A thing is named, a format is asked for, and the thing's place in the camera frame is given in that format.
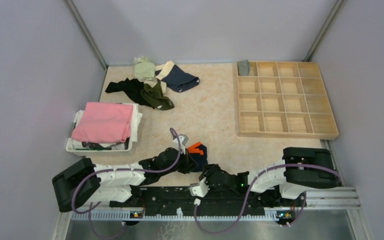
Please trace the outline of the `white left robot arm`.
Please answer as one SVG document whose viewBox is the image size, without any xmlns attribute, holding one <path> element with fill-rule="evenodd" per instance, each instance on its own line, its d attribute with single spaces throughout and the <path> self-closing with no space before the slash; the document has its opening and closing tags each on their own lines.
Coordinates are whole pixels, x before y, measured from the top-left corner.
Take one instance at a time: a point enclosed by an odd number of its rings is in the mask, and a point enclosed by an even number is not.
<svg viewBox="0 0 384 240">
<path fill-rule="evenodd" d="M 198 163 L 188 152 L 169 147 L 159 155 L 126 165 L 102 165 L 82 158 L 51 180 L 58 209 L 62 213 L 80 213 L 79 208 L 100 203 L 140 202 L 139 187 L 151 185 L 173 172 L 189 174 Z"/>
</svg>

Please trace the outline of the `navy underwear cream waistband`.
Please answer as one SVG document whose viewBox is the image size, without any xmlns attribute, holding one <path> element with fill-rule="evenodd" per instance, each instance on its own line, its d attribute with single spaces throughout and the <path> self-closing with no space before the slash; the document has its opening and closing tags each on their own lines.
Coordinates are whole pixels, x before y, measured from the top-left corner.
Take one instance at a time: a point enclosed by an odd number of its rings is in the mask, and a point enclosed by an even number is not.
<svg viewBox="0 0 384 240">
<path fill-rule="evenodd" d="M 183 71 L 171 60 L 155 67 L 155 77 L 177 93 L 188 91 L 201 83 L 199 77 Z"/>
</svg>

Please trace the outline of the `navy orange underwear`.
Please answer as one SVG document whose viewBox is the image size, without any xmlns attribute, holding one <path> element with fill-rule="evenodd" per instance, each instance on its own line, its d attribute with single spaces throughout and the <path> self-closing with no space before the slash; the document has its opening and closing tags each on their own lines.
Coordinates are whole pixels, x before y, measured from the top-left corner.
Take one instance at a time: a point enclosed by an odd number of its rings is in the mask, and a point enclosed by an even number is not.
<svg viewBox="0 0 384 240">
<path fill-rule="evenodd" d="M 205 165 L 208 164 L 208 149 L 201 142 L 197 142 L 187 148 L 190 157 L 196 163 L 192 172 L 202 172 Z"/>
</svg>

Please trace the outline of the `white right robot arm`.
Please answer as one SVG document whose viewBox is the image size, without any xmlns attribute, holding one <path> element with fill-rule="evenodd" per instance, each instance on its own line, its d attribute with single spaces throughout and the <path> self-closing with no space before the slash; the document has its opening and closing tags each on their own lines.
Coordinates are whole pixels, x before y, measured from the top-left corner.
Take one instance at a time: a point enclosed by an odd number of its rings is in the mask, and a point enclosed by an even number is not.
<svg viewBox="0 0 384 240">
<path fill-rule="evenodd" d="M 227 191 L 239 196 L 247 192 L 261 194 L 278 187 L 273 192 L 273 200 L 279 206 L 287 206 L 307 190 L 333 189 L 340 183 L 329 150 L 287 147 L 281 160 L 260 170 L 230 174 L 218 164 L 207 164 L 199 183 L 192 184 L 189 190 L 192 196 L 203 198 L 210 191 Z"/>
</svg>

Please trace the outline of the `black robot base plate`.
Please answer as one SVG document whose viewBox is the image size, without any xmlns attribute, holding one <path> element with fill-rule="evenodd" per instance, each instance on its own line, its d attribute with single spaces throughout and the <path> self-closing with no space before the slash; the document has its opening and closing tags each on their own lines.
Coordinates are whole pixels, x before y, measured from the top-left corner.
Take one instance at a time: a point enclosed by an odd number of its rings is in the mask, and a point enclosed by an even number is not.
<svg viewBox="0 0 384 240">
<path fill-rule="evenodd" d="M 199 217 L 234 217 L 243 206 L 246 190 L 240 195 L 228 191 L 211 190 L 201 199 L 198 206 Z M 190 190 L 186 187 L 134 187 L 132 196 L 126 202 L 111 201 L 111 208 L 140 208 L 145 210 L 146 216 L 174 216 L 180 208 L 184 216 L 194 215 L 194 200 Z M 285 207 L 300 207 L 304 195 L 292 200 L 282 198 L 279 187 L 273 187 L 263 193 L 250 192 L 246 200 L 243 216 L 263 216 L 268 209 Z"/>
</svg>

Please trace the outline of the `grey underwear white waistband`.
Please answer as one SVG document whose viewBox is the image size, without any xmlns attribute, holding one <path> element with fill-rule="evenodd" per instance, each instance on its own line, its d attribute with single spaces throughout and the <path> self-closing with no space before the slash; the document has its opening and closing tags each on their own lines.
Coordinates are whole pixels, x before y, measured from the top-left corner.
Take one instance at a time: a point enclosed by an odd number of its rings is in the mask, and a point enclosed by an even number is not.
<svg viewBox="0 0 384 240">
<path fill-rule="evenodd" d="M 240 60 L 237 62 L 237 71 L 239 76 L 249 76 L 250 74 L 250 62 L 249 60 Z"/>
</svg>

